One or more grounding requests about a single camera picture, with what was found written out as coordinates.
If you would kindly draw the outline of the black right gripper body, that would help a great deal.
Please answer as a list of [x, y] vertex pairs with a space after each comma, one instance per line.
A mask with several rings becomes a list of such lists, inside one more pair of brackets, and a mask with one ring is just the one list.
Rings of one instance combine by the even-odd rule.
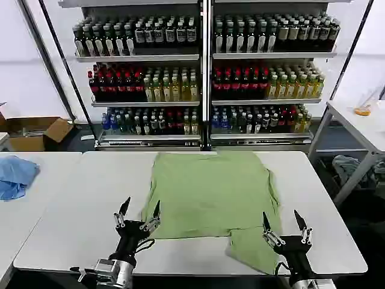
[[300, 235], [281, 236], [285, 242], [274, 245], [273, 250], [285, 258], [290, 271], [289, 282], [299, 282], [313, 279], [313, 270], [307, 259], [307, 253], [312, 247], [302, 242]]

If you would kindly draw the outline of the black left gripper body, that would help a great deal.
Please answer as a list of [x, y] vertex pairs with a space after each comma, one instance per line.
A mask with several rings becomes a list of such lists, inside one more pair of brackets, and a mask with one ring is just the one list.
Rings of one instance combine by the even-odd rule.
[[137, 220], [125, 220], [124, 227], [116, 229], [120, 240], [114, 253], [109, 256], [109, 260], [119, 260], [137, 265], [135, 253], [140, 241], [148, 238], [148, 232], [141, 227], [145, 223]]

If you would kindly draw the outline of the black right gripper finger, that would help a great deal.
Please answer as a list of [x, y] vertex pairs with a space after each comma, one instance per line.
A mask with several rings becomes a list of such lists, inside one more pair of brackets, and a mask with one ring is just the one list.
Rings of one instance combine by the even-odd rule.
[[268, 221], [267, 215], [265, 212], [262, 213], [263, 216], [263, 238], [269, 244], [270, 247], [280, 247], [285, 244], [285, 241], [282, 240], [272, 229]]
[[301, 242], [312, 243], [313, 228], [306, 225], [305, 220], [300, 216], [297, 210], [294, 210], [295, 219], [299, 230], [301, 231]]

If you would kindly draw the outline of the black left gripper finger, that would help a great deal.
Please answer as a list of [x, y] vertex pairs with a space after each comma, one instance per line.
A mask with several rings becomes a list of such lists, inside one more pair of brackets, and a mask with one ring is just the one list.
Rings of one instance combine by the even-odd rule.
[[129, 196], [125, 202], [121, 204], [121, 207], [117, 213], [114, 213], [115, 227], [124, 228], [125, 227], [125, 215], [128, 210], [131, 197]]
[[144, 232], [154, 232], [161, 223], [161, 201], [157, 201], [156, 207], [150, 217], [146, 217], [143, 220], [143, 224], [140, 229]]

